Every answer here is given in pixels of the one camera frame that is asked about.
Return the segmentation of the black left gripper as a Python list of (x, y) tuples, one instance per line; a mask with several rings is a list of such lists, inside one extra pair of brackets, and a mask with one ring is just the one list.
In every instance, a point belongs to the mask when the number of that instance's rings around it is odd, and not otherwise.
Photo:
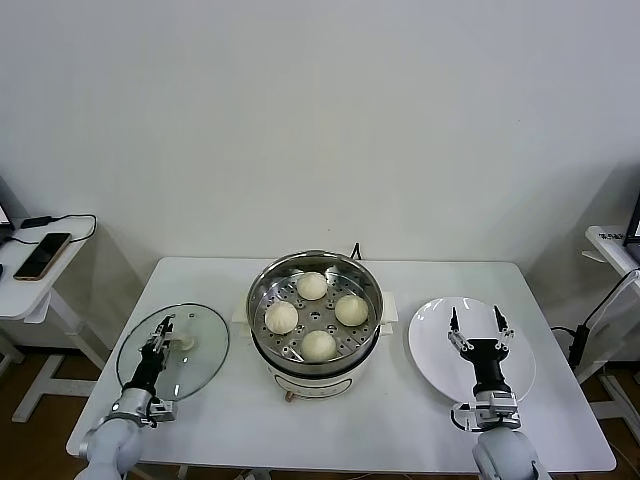
[(133, 377), (123, 386), (123, 390), (137, 388), (154, 390), (160, 373), (164, 370), (165, 358), (169, 356), (172, 341), (174, 315), (166, 316), (152, 332), (149, 342), (141, 349), (139, 362)]

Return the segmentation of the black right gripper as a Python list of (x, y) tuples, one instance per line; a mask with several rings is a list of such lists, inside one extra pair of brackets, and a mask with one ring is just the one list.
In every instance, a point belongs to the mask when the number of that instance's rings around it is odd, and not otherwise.
[(515, 336), (515, 331), (509, 326), (506, 317), (497, 305), (493, 306), (493, 310), (499, 334), (497, 339), (467, 340), (460, 332), (456, 308), (453, 307), (451, 312), (447, 338), (460, 353), (461, 358), (473, 366), (476, 379), (473, 387), (474, 395), (487, 391), (510, 392), (500, 363), (509, 354), (510, 343)]

